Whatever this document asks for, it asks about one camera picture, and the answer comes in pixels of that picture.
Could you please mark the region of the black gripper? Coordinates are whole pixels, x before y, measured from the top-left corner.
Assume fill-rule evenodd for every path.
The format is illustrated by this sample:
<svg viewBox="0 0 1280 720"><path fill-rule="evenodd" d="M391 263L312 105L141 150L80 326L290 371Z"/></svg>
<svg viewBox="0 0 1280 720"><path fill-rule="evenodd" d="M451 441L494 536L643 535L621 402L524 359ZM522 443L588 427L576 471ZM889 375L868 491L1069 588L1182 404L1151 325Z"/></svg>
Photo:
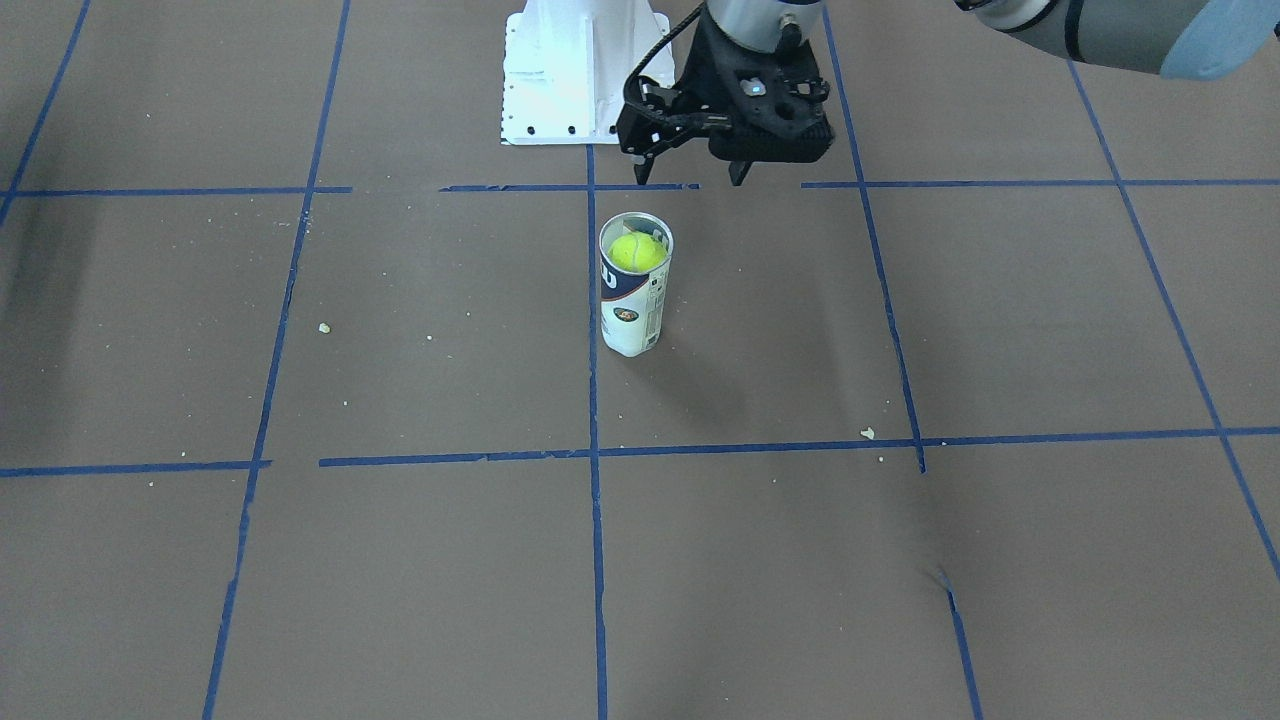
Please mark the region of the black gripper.
<svg viewBox="0 0 1280 720"><path fill-rule="evenodd" d="M730 164L741 187L755 163L808 164L833 142L810 36L823 3L700 3L635 65L623 83L618 145L635 183L648 186L655 159L690 140ZM650 61L694 28L680 77L669 87Z"/></svg>

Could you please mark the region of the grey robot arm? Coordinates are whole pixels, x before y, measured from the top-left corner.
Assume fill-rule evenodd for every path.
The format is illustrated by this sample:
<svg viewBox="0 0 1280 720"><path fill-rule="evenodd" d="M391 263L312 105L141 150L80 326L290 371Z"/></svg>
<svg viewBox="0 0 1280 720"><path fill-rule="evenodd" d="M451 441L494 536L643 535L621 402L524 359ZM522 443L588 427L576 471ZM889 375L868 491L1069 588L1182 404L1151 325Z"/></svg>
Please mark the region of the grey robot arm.
<svg viewBox="0 0 1280 720"><path fill-rule="evenodd" d="M960 1L960 12L1041 53L1165 79L1233 73L1277 33L1275 1ZM833 142L812 33L823 1L703 1L681 22L692 44L680 77L646 73L659 40L623 82L614 124L639 184L655 160L703 138L741 184L758 163L809 164Z"/></svg>

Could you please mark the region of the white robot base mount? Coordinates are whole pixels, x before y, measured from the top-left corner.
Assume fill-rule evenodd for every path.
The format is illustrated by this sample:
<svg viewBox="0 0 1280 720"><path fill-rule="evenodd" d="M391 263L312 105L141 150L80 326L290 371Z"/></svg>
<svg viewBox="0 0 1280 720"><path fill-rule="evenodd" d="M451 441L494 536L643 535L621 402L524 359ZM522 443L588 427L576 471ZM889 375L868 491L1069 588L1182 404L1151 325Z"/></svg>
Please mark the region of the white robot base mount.
<svg viewBox="0 0 1280 720"><path fill-rule="evenodd" d="M672 24L648 1L526 1L506 18L502 143L617 143L625 81Z"/></svg>

